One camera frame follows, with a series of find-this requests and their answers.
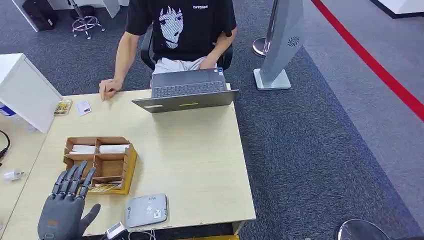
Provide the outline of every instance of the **man's right hand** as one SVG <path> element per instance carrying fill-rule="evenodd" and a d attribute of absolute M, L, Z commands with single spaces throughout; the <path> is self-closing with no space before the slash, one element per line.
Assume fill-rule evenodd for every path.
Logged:
<path fill-rule="evenodd" d="M 98 92 L 102 101 L 108 100 L 113 97 L 121 88 L 122 80 L 119 79 L 107 79 L 100 82 Z"/>

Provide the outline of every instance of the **robotic hand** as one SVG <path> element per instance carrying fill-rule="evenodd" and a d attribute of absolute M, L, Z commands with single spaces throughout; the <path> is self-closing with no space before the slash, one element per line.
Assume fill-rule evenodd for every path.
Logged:
<path fill-rule="evenodd" d="M 38 221 L 38 236 L 40 240 L 76 240 L 83 236 L 86 228 L 97 217 L 100 204 L 95 204 L 90 212 L 83 215 L 85 198 L 89 190 L 93 174 L 92 167 L 80 187 L 81 177 L 87 161 L 79 166 L 74 165 L 69 171 L 63 171 L 54 184 L 51 195 L 47 197 Z"/>

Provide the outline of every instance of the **gray floor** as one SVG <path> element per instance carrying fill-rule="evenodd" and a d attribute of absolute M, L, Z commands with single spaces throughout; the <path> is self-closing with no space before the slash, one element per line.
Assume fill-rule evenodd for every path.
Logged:
<path fill-rule="evenodd" d="M 424 123 L 304 0 L 306 50 L 424 229 Z M 329 10 L 397 80 L 424 101 L 424 17 L 391 19 L 369 0 L 325 0 Z"/>
<path fill-rule="evenodd" d="M 225 76 L 241 91 L 235 107 L 257 214 L 240 238 L 329 240 L 350 218 L 375 222 L 395 238 L 423 235 L 363 133 L 350 119 L 352 109 L 339 102 L 343 91 L 333 92 L 333 78 L 325 79 L 317 67 L 322 65 L 314 62 L 320 49 L 310 51 L 306 44 L 287 66 L 292 89 L 257 91 L 252 70 L 263 60 L 252 53 L 251 43 L 265 35 L 270 4 L 235 0 L 234 5 L 238 34 Z M 19 13 L 11 2 L 2 1 L 0 54 L 25 53 L 64 95 L 95 93 L 99 81 L 113 75 L 125 11 L 123 8 L 111 20 L 100 10 L 98 17 L 106 32 L 96 32 L 93 39 L 86 40 L 72 37 L 66 13 L 61 14 L 55 30 L 35 33 L 24 19 L 8 20 Z M 305 15 L 312 14 L 312 9 L 307 9 Z M 306 22 L 325 26 L 316 18 Z M 136 64 L 124 90 L 146 89 L 150 74 L 146 66 Z M 157 234 L 172 239 L 230 232 L 230 225 L 221 224 Z"/>

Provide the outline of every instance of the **wooden compartment box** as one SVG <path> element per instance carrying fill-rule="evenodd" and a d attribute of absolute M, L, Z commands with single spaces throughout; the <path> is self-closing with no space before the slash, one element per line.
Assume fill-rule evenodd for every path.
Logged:
<path fill-rule="evenodd" d="M 95 146 L 94 153 L 70 154 L 74 145 Z M 100 153 L 102 145 L 129 145 L 123 153 Z M 65 144 L 63 162 L 69 170 L 73 165 L 87 161 L 82 174 L 85 179 L 91 167 L 96 167 L 89 194 L 122 194 L 130 192 L 137 152 L 125 138 L 110 137 L 69 137 Z"/>

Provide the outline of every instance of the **card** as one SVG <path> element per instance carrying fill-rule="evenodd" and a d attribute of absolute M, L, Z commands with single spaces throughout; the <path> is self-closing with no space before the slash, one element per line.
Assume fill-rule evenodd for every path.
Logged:
<path fill-rule="evenodd" d="M 54 115 L 55 116 L 68 115 L 69 110 L 71 109 L 71 106 L 72 106 L 71 99 L 59 101 L 59 103 L 57 104 L 56 110 L 54 111 Z"/>
<path fill-rule="evenodd" d="M 87 100 L 80 101 L 76 104 L 76 111 L 78 115 L 86 115 L 92 112 L 92 108 L 90 107 L 90 103 Z"/>

